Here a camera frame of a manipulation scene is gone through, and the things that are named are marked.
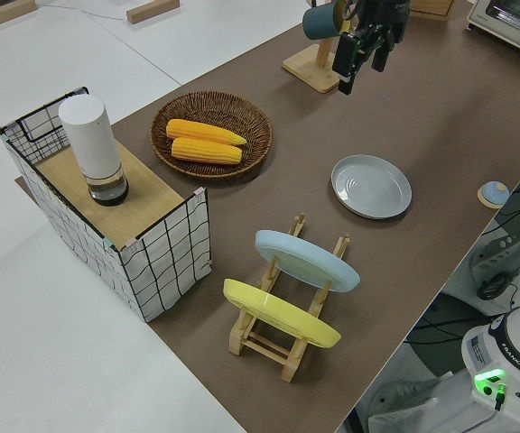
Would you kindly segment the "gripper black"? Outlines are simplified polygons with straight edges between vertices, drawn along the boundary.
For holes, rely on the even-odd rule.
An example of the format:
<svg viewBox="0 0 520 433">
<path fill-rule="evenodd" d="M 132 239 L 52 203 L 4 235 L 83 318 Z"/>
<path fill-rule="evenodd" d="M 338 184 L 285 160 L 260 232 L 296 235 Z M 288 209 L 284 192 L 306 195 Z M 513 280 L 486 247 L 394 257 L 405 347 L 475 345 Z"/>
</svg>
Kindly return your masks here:
<svg viewBox="0 0 520 433">
<path fill-rule="evenodd" d="M 375 43 L 372 69 L 383 72 L 391 52 L 391 26 L 404 31 L 410 13 L 410 0 L 360 0 L 357 1 L 357 29 L 381 25 Z M 352 92 L 356 74 L 361 67 L 360 49 L 363 46 L 360 32 L 344 32 L 334 58 L 334 71 L 339 76 L 339 91 L 345 95 Z"/>
</svg>

